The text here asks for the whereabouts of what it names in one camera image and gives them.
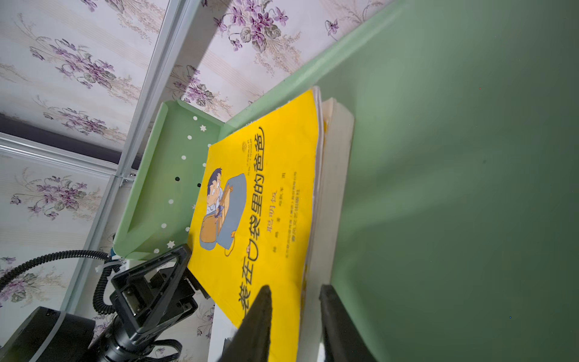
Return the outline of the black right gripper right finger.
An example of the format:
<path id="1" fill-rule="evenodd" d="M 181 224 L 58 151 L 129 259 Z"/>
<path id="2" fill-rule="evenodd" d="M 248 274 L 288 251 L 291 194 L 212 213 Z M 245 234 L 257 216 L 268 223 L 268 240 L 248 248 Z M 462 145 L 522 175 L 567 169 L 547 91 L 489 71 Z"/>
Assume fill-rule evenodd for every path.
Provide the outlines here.
<path id="1" fill-rule="evenodd" d="M 332 285 L 321 286 L 321 321 L 325 361 L 377 362 Z"/>

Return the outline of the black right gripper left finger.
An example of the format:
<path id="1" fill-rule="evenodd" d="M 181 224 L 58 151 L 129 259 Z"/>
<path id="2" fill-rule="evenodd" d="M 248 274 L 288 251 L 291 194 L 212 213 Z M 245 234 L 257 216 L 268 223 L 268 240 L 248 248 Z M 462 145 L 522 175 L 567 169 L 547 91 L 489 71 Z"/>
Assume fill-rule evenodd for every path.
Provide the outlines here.
<path id="1" fill-rule="evenodd" d="M 265 285 L 219 362 L 268 362 L 272 312 L 271 289 Z"/>

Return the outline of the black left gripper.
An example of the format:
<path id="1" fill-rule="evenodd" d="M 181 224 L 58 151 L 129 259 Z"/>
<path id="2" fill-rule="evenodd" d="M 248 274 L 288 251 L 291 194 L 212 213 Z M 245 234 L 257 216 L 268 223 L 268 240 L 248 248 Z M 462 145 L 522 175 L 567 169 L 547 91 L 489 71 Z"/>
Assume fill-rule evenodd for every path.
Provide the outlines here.
<path id="1" fill-rule="evenodd" d="M 199 308 L 209 295 L 188 270 L 190 248 L 182 244 L 112 278 L 116 316 L 90 345 L 91 361 L 177 361 L 182 343 L 161 339 L 165 330 Z"/>

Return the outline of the yellow cartoon cover book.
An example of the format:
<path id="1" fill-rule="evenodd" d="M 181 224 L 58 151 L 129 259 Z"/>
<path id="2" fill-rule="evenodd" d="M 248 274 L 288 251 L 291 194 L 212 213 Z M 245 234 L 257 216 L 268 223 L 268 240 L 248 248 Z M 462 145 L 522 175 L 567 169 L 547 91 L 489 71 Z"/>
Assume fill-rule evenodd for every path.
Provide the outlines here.
<path id="1" fill-rule="evenodd" d="M 353 130 L 315 86 L 209 149 L 188 267 L 236 327 L 270 288 L 271 361 L 298 357 L 312 249 L 336 237 Z"/>

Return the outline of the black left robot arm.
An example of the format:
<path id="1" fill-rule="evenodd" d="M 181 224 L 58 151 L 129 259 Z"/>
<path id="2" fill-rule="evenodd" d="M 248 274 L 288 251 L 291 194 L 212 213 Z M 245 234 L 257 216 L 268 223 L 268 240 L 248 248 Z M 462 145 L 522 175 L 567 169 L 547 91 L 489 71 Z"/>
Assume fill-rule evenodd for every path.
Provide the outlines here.
<path id="1" fill-rule="evenodd" d="M 172 348 L 165 361 L 176 361 L 182 344 L 161 339 L 165 330 L 193 315 L 194 296 L 208 298 L 188 270 L 190 248 L 179 247 L 125 271 L 122 262 L 96 250 L 67 250 L 39 256 L 5 273 L 5 289 L 25 272 L 60 259 L 100 259 L 104 262 L 93 294 L 93 308 L 112 315 L 111 324 L 94 335 L 94 320 L 65 311 L 36 308 L 1 348 L 3 361 L 152 361 L 157 347 Z"/>

